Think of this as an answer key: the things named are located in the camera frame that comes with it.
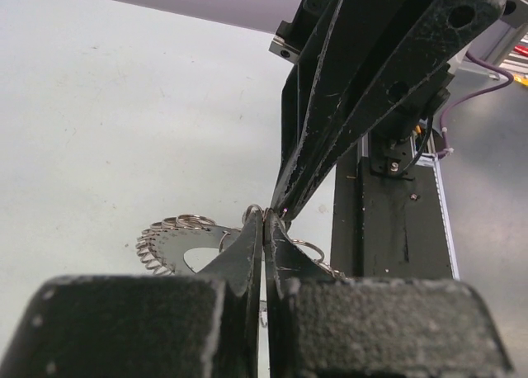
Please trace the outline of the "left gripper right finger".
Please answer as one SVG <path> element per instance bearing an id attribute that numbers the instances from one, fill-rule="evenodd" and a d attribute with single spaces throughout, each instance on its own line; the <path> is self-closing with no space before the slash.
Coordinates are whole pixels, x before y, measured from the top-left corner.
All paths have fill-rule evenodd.
<path id="1" fill-rule="evenodd" d="M 508 377 L 479 294 L 454 280 L 336 278 L 265 213 L 273 377 Z"/>

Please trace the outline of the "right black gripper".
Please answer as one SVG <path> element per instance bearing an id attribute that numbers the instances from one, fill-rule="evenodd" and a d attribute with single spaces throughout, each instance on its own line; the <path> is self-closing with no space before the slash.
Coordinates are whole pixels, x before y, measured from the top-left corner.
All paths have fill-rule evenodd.
<path id="1" fill-rule="evenodd" d="M 302 49 L 281 21 L 269 51 L 296 60 L 281 97 L 271 208 L 298 213 L 337 160 L 432 80 L 507 0 L 321 0 Z"/>

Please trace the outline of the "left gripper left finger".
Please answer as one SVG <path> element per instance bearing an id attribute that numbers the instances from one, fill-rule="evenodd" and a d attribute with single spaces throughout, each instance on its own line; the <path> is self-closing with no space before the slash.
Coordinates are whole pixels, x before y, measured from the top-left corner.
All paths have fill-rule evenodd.
<path id="1" fill-rule="evenodd" d="M 194 275 L 58 276 L 26 308 L 4 377 L 254 377 L 264 219 Z"/>

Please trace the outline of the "metal disc keyring holder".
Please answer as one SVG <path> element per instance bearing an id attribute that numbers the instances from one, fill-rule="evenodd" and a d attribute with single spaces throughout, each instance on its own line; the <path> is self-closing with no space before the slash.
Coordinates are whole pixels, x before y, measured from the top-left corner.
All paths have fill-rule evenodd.
<path id="1" fill-rule="evenodd" d="M 243 213 L 240 228 L 202 215 L 178 215 L 152 223 L 137 238 L 136 253 L 155 276 L 218 276 L 235 287 L 254 286 L 261 268 L 271 275 L 310 280 L 345 280 L 310 242 L 288 235 L 284 214 L 258 205 Z"/>

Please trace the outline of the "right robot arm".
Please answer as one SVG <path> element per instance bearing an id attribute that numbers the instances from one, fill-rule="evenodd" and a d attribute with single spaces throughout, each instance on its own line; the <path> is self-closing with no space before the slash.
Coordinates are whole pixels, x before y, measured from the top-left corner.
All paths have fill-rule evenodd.
<path id="1" fill-rule="evenodd" d="M 446 99 L 450 60 L 507 0 L 301 0 L 272 50 L 292 63 L 281 93 L 271 208 L 302 211 L 337 161 L 371 131 L 406 139 Z"/>

